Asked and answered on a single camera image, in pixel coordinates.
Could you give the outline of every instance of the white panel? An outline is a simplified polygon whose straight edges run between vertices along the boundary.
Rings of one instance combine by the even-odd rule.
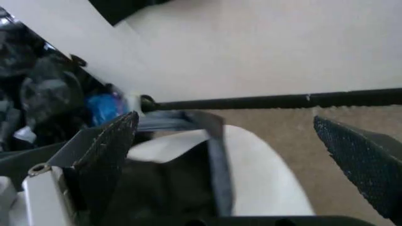
[[[86,0],[0,5],[94,76],[160,102],[402,85],[400,0],[174,0],[116,27]]]

